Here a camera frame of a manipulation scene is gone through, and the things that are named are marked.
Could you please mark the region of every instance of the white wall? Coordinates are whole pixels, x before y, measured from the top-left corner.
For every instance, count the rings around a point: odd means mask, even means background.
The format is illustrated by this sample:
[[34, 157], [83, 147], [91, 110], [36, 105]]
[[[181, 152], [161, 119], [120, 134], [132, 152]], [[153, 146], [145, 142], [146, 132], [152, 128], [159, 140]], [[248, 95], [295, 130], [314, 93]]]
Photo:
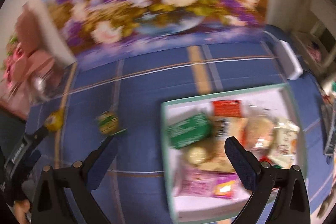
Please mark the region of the white wall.
[[[75, 61], [73, 55], [60, 38], [53, 26], [44, 3], [41, 0], [6, 0], [0, 9], [0, 60], [6, 57], [5, 46], [14, 30], [16, 18], [21, 13], [23, 4], [29, 1], [41, 22], [42, 33], [49, 50], [64, 64]], [[296, 11], [301, 0], [269, 0], [267, 23], [289, 31], [295, 20]]]

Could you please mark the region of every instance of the purple snack package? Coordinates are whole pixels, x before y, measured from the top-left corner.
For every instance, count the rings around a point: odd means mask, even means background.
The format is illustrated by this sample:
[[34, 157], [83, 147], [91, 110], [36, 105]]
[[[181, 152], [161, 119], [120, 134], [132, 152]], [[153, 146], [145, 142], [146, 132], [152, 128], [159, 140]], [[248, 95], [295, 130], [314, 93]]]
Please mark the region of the purple snack package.
[[203, 196], [207, 198], [234, 198], [238, 175], [202, 171], [184, 164], [184, 179], [179, 196]]

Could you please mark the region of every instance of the white rectangular object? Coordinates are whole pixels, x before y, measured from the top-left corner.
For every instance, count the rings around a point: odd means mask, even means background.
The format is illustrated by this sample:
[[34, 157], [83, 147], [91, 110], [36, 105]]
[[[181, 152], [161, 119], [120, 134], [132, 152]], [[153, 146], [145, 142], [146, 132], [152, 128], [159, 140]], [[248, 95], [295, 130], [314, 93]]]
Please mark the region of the white rectangular object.
[[279, 40], [275, 45], [275, 52], [286, 78], [289, 80], [299, 78], [303, 69], [291, 46], [287, 42]]
[[[179, 172], [181, 151], [170, 147], [169, 137], [165, 133], [165, 128], [180, 121], [181, 117], [192, 113], [205, 112], [208, 115], [212, 115], [212, 101], [217, 100], [241, 100], [244, 105], [242, 108], [243, 116], [247, 115], [246, 106], [254, 104], [269, 109], [269, 115], [285, 117], [302, 128], [293, 104], [293, 96], [289, 85], [286, 84], [201, 95], [163, 103], [161, 143], [167, 200], [169, 212], [174, 223], [204, 224], [235, 217], [250, 197], [242, 185], [239, 186], [234, 200], [199, 196], [175, 196], [182, 179]], [[302, 130], [298, 134], [295, 164], [300, 165], [303, 177], [306, 178], [306, 150]], [[270, 196], [269, 202], [274, 200], [275, 195], [273, 193]]]

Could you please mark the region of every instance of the open box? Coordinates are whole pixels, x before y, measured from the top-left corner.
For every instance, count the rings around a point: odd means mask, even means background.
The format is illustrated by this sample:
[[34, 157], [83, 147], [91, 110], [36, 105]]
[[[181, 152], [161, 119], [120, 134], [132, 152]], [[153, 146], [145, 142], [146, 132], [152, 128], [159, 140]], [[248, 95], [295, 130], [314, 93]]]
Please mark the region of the open box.
[[[206, 112], [208, 115], [212, 115], [213, 106], [211, 102], [217, 100], [241, 100], [244, 106], [254, 104], [268, 109], [268, 113], [271, 116], [285, 117], [298, 125], [301, 130], [297, 136], [294, 163], [300, 166], [302, 175], [306, 179], [305, 137], [294, 97], [288, 84], [260, 86], [165, 102], [162, 104], [161, 109], [161, 144], [167, 200], [170, 216], [174, 223], [204, 224], [235, 217], [250, 197], [242, 186], [239, 186], [234, 200], [198, 196], [174, 196], [174, 182], [179, 173], [181, 151], [170, 147], [170, 139], [166, 133], [166, 128], [199, 112]], [[243, 116], [247, 115], [246, 107], [243, 107], [241, 111]], [[268, 202], [273, 201], [276, 194], [273, 193]]]

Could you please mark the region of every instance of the screw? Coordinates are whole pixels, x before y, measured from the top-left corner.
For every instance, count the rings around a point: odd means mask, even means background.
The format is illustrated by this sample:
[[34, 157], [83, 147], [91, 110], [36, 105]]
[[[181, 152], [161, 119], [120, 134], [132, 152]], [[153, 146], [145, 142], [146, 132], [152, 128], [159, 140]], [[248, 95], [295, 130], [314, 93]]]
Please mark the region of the screw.
[[263, 161], [261, 163], [261, 166], [264, 167], [264, 168], [269, 168], [271, 165], [269, 164], [269, 162]]
[[43, 167], [43, 171], [44, 172], [48, 172], [50, 170], [50, 165], [45, 165], [44, 167]]
[[299, 172], [300, 171], [300, 166], [298, 166], [298, 165], [293, 165], [293, 169], [295, 170], [295, 171], [297, 171], [297, 172]]
[[81, 162], [80, 160], [75, 161], [75, 162], [73, 163], [73, 167], [75, 167], [75, 168], [80, 168], [81, 166], [82, 166], [82, 162]]

